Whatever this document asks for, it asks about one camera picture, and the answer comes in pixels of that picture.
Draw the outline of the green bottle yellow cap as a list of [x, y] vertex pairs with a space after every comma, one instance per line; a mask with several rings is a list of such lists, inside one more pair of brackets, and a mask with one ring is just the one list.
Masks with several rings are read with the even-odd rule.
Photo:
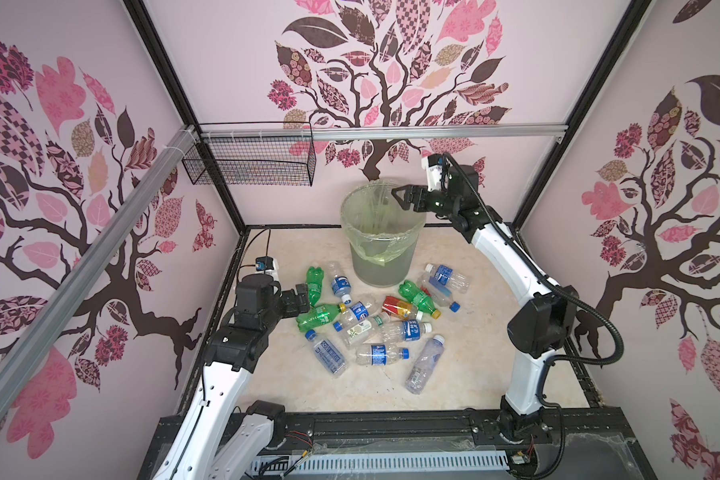
[[408, 303], [411, 303], [419, 311], [429, 315], [433, 319], [438, 319], [441, 316], [441, 312], [436, 307], [432, 298], [413, 281], [405, 280], [399, 285], [398, 293]]
[[314, 330], [334, 322], [340, 314], [347, 310], [344, 304], [321, 304], [312, 307], [308, 312], [297, 316], [296, 324], [301, 333]]

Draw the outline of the green bottle upright-lying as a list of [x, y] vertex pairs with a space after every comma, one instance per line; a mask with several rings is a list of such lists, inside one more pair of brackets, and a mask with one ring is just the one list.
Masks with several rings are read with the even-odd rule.
[[312, 307], [316, 306], [322, 297], [324, 270], [320, 266], [310, 266], [306, 272], [306, 286], [308, 300]]

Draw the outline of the soda water bottle blue cap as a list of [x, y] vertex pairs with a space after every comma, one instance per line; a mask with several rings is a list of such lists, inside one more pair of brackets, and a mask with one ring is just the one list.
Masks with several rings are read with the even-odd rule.
[[308, 330], [305, 338], [311, 344], [317, 360], [333, 377], [339, 377], [347, 370], [344, 355], [328, 338], [314, 330]]

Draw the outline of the tall clear bottle white cap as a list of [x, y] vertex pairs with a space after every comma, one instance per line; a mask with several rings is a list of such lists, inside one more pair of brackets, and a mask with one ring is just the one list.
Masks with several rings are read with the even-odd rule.
[[421, 394], [431, 378], [445, 350], [445, 338], [434, 335], [427, 341], [406, 379], [405, 388], [412, 394]]

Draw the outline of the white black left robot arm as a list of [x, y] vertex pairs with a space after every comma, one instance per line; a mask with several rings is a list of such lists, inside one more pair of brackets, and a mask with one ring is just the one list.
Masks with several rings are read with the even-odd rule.
[[234, 407], [253, 376], [269, 336], [283, 319], [308, 312], [308, 288], [284, 290], [272, 273], [245, 276], [235, 287], [235, 302], [212, 335], [203, 357], [200, 381], [155, 479], [240, 479], [275, 437], [284, 408], [265, 403], [252, 411], [232, 437], [223, 434]]

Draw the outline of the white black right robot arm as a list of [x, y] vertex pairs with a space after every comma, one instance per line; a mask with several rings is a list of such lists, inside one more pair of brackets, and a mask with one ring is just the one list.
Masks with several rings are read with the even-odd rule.
[[392, 190], [401, 209], [433, 213], [450, 222], [493, 264], [517, 298], [519, 311], [507, 325], [516, 355], [498, 425], [505, 440], [519, 443], [542, 422], [551, 359], [570, 334], [576, 310], [572, 300], [578, 294], [559, 286], [529, 258], [510, 226], [480, 197], [474, 168], [454, 165], [447, 155], [423, 158], [422, 168], [426, 185]]

